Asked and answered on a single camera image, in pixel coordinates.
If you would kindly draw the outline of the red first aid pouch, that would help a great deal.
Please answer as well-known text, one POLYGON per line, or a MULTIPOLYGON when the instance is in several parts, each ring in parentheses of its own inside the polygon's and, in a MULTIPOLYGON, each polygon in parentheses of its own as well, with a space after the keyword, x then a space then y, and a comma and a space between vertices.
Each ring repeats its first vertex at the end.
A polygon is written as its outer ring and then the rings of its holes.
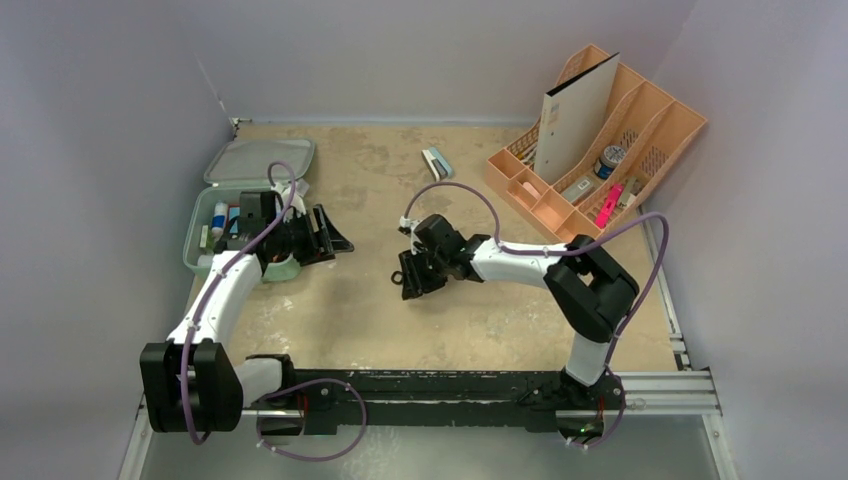
POLYGON ((225 231, 228 234, 236 234, 238 232, 237 221, 240 215, 240 206, 239 205, 229 205, 228 206, 228 221, 226 224, 225 231))

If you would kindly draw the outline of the white blue bandage roll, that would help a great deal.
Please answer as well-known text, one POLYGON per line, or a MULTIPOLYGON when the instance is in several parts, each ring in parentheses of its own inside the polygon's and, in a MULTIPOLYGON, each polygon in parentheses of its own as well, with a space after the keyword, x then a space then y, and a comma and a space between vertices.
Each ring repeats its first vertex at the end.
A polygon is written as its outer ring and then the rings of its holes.
POLYGON ((224 233, 228 221, 229 205, 226 202, 217 202, 213 208, 213 216, 210 224, 210 232, 220 236, 224 233))

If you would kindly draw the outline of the green small medicine box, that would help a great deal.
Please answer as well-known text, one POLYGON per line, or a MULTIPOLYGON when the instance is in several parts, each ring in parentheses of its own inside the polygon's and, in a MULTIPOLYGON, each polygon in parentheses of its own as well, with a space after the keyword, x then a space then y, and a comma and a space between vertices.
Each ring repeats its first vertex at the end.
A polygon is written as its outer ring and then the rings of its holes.
POLYGON ((209 226, 203 225, 200 229, 198 247, 201 250, 208 250, 210 245, 209 226))

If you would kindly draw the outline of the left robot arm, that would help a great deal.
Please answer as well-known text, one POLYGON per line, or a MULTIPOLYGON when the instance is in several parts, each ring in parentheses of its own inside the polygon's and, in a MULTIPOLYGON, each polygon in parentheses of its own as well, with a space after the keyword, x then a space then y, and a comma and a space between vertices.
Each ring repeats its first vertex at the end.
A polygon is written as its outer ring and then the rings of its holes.
POLYGON ((229 432, 243 409, 263 399, 284 409, 297 399, 298 382, 287 354, 255 354, 236 367, 225 346, 251 292, 267 269, 287 260, 308 266, 333 260, 354 245, 322 204, 294 208, 296 195, 245 191, 237 225, 244 239, 221 240, 194 303, 162 342, 148 343, 140 370, 152 428, 185 432, 196 444, 229 432))

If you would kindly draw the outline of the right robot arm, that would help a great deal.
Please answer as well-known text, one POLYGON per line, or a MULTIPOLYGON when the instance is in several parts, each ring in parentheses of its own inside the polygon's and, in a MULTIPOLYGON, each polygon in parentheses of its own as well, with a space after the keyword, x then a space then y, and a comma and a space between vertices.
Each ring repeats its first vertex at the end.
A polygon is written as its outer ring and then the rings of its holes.
POLYGON ((510 282, 547 290, 575 333, 561 381, 564 399, 584 407, 601 391, 600 378, 619 326, 640 293, 635 279, 593 239, 578 235, 555 255, 553 245, 464 237, 440 214, 422 221, 403 218, 399 230, 411 247, 399 255, 393 281, 405 300, 459 281, 510 282))

